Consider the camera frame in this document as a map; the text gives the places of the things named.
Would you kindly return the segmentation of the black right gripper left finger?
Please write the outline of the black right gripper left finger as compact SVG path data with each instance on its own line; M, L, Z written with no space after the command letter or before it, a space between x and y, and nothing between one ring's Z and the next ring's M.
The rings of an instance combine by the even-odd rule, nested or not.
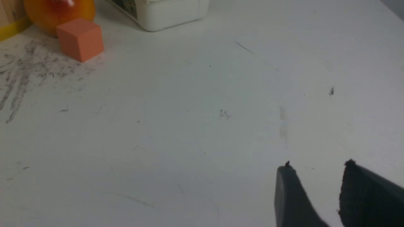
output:
M274 209L277 227L329 226L312 206L289 161L277 168Z

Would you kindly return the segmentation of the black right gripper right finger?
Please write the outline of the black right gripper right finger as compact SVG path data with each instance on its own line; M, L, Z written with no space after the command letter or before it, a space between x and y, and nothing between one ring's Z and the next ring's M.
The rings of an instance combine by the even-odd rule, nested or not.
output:
M346 161L338 213L345 227L402 227L404 189L354 160Z

